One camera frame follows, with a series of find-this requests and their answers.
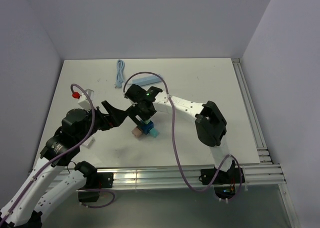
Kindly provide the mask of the teal charger plug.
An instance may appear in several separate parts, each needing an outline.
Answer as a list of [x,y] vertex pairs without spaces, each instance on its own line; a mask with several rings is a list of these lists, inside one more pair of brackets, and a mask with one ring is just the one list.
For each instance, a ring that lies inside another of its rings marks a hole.
[[152,128],[149,130],[149,134],[150,136],[156,138],[159,135],[159,132],[155,128]]

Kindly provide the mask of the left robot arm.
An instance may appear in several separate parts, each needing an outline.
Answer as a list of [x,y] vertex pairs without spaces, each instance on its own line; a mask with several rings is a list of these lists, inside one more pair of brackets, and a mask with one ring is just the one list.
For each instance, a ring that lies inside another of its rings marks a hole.
[[40,152],[35,168],[15,196],[0,210],[1,227],[15,227],[27,223],[38,200],[53,179],[80,152],[80,146],[97,131],[119,127],[127,118],[127,111],[117,109],[107,101],[90,111],[72,109],[61,121],[61,126]]

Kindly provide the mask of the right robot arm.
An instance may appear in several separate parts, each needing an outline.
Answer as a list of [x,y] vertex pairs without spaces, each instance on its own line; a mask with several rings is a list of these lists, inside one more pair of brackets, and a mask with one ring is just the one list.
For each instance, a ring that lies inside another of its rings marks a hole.
[[151,86],[145,90],[132,84],[125,92],[131,106],[127,109],[129,117],[136,123],[134,135],[157,135],[151,118],[157,113],[172,115],[171,138],[175,156],[178,155],[175,141],[175,120],[181,117],[195,125],[199,141],[211,149],[216,162],[216,176],[220,182],[226,183],[234,176],[235,160],[226,144],[227,121],[213,101],[197,103],[170,95],[160,88]]

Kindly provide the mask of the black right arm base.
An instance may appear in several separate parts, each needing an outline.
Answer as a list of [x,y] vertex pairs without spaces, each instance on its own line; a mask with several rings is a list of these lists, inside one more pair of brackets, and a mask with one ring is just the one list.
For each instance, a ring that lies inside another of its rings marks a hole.
[[[198,179],[202,185],[208,185],[216,171],[216,168],[201,169]],[[236,167],[235,163],[233,163],[228,171],[218,172],[212,186],[218,199],[227,201],[235,197],[237,193],[236,184],[243,185],[245,181],[243,169]]]

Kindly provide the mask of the light blue power strip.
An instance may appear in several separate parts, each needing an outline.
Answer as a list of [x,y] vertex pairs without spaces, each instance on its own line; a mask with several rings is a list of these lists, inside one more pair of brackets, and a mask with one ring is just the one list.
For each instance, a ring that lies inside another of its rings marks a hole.
[[137,78],[132,80],[132,84],[139,85],[139,86],[147,86],[155,83],[159,83],[162,81],[162,76],[155,76],[155,75],[149,75],[142,78]]

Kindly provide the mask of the pink charger plug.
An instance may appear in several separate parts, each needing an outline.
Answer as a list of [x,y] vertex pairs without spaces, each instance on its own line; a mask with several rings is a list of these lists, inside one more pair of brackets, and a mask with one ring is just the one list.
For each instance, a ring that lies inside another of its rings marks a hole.
[[131,132],[135,138],[139,138],[143,135],[143,131],[138,127],[135,127]]

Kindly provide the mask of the blue cube socket adapter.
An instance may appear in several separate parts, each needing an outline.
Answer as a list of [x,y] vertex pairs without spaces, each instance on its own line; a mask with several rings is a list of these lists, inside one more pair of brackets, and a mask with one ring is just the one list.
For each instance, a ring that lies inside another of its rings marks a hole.
[[154,128],[154,123],[152,121],[145,122],[141,120],[139,128],[142,130],[143,134],[148,135],[150,131]]

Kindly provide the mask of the white plug adapter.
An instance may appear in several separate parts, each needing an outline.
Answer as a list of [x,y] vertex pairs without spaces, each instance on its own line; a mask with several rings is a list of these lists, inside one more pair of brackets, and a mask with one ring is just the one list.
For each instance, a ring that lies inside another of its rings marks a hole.
[[95,142],[95,138],[90,137],[82,144],[82,146],[89,149],[94,144],[94,142]]

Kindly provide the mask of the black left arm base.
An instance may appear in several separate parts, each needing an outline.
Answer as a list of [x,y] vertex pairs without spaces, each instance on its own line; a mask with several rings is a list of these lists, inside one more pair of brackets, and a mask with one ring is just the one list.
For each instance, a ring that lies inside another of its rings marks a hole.
[[[111,205],[116,200],[116,194],[109,190],[113,186],[113,181],[113,172],[98,172],[90,175],[84,187],[77,194],[80,205],[91,209],[104,208]],[[93,205],[92,203],[96,203],[102,194],[110,194],[111,200],[106,204]]]

